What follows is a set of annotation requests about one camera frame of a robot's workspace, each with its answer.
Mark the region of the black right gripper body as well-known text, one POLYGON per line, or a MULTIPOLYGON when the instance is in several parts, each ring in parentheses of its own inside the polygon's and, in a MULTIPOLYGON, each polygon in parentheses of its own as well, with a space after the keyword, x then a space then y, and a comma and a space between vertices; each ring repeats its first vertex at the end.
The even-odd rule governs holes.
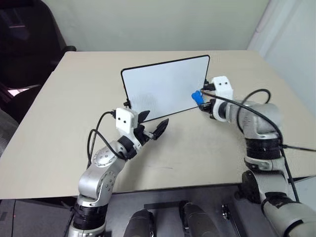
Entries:
MULTIPOLYGON (((207 90, 208 92, 215 91, 215 85, 213 83, 207 83, 207 90)), ((215 104, 215 98, 211 97, 208 101, 205 102, 205 111, 210 114, 210 118, 213 119, 213 106, 215 104)))

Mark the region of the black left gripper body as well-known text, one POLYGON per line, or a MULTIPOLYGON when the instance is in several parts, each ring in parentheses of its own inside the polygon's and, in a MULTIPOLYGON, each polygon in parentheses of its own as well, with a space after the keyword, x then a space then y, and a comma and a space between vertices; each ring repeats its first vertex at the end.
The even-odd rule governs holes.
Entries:
POLYGON ((155 136, 151 132, 147 132, 141 124, 134 129, 134 135, 141 145, 145 145, 149 140, 154 140, 155 136))

